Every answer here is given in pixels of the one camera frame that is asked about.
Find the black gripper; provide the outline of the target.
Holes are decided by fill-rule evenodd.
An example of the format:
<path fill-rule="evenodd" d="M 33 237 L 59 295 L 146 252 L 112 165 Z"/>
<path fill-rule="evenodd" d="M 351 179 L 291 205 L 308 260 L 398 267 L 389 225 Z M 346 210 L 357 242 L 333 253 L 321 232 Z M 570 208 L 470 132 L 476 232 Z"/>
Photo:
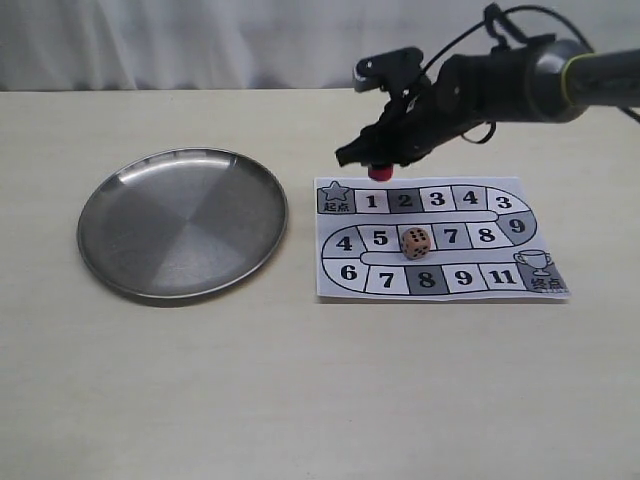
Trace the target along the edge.
<path fill-rule="evenodd" d="M 435 85 L 421 71 L 420 78 L 408 89 L 390 95 L 372 137 L 358 136 L 338 148 L 335 157 L 339 166 L 385 164 L 386 168 L 405 168 L 479 125 L 478 119 L 443 111 L 437 105 Z"/>

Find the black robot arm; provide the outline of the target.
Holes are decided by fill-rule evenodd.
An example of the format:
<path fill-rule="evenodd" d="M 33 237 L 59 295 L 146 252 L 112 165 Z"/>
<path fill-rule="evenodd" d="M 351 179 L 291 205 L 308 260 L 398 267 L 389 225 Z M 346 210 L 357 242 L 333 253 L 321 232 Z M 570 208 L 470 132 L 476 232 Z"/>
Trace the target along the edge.
<path fill-rule="evenodd" d="M 639 52 L 595 53 L 568 39 L 539 37 L 485 55 L 454 55 L 435 80 L 423 52 L 405 47 L 359 60 L 355 91 L 379 89 L 389 100 L 378 120 L 335 152 L 340 166 L 359 164 L 385 181 L 441 145 L 488 124 L 563 124 L 592 106 L 639 105 Z"/>

